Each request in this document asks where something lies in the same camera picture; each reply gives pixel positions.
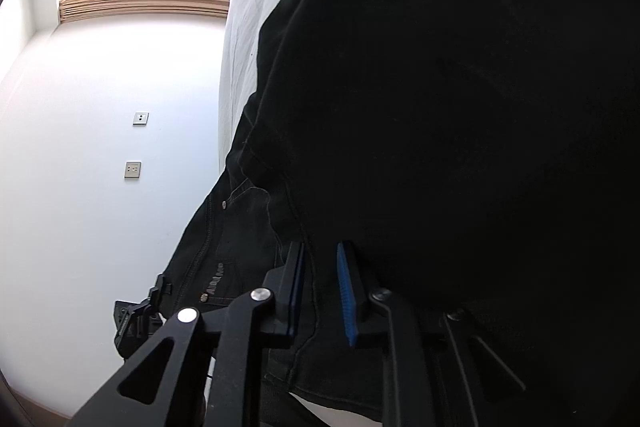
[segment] beige window shade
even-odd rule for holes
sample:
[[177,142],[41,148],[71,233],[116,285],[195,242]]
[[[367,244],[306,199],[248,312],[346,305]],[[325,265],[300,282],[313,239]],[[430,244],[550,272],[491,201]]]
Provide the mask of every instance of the beige window shade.
[[60,0],[60,23],[134,13],[187,13],[224,17],[229,0]]

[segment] electrical socket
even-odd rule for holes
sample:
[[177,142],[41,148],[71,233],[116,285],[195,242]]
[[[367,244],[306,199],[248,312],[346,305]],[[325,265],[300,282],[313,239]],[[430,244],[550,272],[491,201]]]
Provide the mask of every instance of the electrical socket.
[[133,125],[146,125],[146,121],[148,119],[148,112],[137,112],[135,115],[133,115]]
[[140,178],[142,162],[127,162],[124,168],[125,178]]

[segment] wall plate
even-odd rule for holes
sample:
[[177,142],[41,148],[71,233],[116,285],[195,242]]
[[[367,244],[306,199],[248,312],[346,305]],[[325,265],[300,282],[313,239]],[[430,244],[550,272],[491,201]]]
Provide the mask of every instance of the wall plate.
[[137,112],[135,115],[133,115],[133,125],[146,125],[146,121],[148,119],[148,112]]
[[142,162],[127,162],[124,168],[125,178],[140,178]]

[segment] silver screw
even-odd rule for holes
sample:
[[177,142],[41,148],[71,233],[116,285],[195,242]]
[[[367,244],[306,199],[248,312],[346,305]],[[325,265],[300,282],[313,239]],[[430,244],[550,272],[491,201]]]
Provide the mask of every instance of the silver screw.
[[271,297],[271,290],[267,288],[256,288],[251,292],[251,298],[254,301],[266,301]]
[[447,313],[447,317],[450,318],[450,320],[452,321],[461,321],[465,316],[465,311],[462,308],[458,308],[456,311],[454,312],[450,312]]
[[371,292],[371,296],[376,301],[386,301],[391,296],[391,290],[387,290],[386,288],[378,288],[377,290],[373,290]]
[[178,320],[180,322],[193,322],[198,317],[198,311],[195,308],[183,308],[178,312]]

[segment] white bed sheet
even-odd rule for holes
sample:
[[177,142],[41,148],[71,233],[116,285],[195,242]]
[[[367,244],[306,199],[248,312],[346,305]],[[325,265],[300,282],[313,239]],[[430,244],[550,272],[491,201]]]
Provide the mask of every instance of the white bed sheet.
[[225,168],[242,108],[255,92],[258,32],[280,0],[231,0],[226,19],[225,47],[220,74],[218,158]]

